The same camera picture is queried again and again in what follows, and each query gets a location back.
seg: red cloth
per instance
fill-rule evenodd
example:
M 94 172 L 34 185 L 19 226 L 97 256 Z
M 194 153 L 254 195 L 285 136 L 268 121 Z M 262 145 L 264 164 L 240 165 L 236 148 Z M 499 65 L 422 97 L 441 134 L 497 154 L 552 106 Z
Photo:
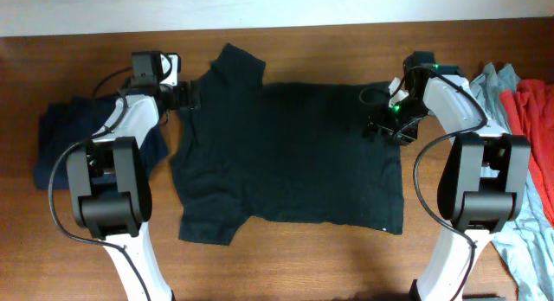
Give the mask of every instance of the red cloth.
M 531 142 L 529 171 L 543 201 L 546 218 L 554 226 L 554 85 L 521 80 L 518 91 L 507 90 L 500 100 L 514 135 Z

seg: white background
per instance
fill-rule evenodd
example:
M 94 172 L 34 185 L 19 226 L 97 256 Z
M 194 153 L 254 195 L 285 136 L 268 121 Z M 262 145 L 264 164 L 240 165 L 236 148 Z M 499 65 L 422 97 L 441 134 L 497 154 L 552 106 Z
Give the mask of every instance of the white background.
M 554 16 L 554 0 L 0 0 L 0 36 Z

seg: black t-shirt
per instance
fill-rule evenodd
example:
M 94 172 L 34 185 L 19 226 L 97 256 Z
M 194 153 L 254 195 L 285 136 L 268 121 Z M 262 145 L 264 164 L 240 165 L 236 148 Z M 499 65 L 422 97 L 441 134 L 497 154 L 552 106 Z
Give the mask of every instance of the black t-shirt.
M 388 84 L 262 85 L 264 67 L 228 44 L 196 81 L 202 108 L 179 112 L 179 239 L 228 245 L 250 215 L 401 234 L 400 150 L 362 138 L 368 110 L 358 100 Z

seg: wooden table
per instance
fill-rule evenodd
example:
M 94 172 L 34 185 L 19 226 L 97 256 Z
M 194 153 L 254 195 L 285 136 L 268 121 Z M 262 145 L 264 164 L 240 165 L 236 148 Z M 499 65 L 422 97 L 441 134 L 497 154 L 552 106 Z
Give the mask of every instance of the wooden table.
M 126 295 L 105 251 L 64 238 L 48 211 L 46 193 L 31 175 L 37 159 L 38 117 L 48 103 L 90 95 L 96 82 L 130 64 L 130 53 L 161 49 L 183 57 L 182 80 L 204 73 L 225 42 L 267 63 L 265 82 L 356 84 L 402 76 L 414 50 L 435 51 L 472 79 L 483 64 L 511 62 L 522 77 L 552 81 L 554 21 L 547 19 L 240 29 L 0 39 L 0 295 L 10 300 L 116 300 Z M 120 85 L 110 82 L 103 93 Z M 163 128 L 174 152 L 176 116 Z M 443 133 L 436 120 L 420 124 L 419 139 L 402 149 L 405 196 L 402 236 L 332 224 L 273 223 L 251 218 L 230 247 L 177 239 L 183 213 L 167 160 L 151 178 L 151 239 L 162 273 L 178 300 L 337 300 L 395 296 L 424 270 L 440 231 L 416 199 L 411 180 L 419 150 Z M 435 191 L 449 144 L 422 164 L 422 191 Z M 78 229 L 68 192 L 56 196 L 62 221 Z M 515 299 L 516 285 L 489 246 L 466 294 Z

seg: black cloth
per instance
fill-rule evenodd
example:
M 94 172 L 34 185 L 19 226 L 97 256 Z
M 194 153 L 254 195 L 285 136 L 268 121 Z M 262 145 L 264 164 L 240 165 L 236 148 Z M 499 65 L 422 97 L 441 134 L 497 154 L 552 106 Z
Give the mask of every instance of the black cloth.
M 69 103 L 48 106 L 39 119 L 38 161 L 33 169 L 37 189 L 48 189 L 50 172 L 55 161 L 69 145 L 90 137 L 105 124 L 115 109 L 117 95 L 95 100 L 73 97 Z M 152 128 L 140 146 L 140 156 L 150 176 L 154 167 L 169 151 L 159 127 Z M 65 162 L 58 168 L 54 178 L 54 189 L 69 189 L 68 171 Z
M 250 215 L 401 234 L 400 150 L 362 138 L 365 86 L 262 85 L 265 62 L 227 45 L 196 81 L 202 108 L 179 113 L 171 159 L 184 205 L 179 238 L 228 245 Z

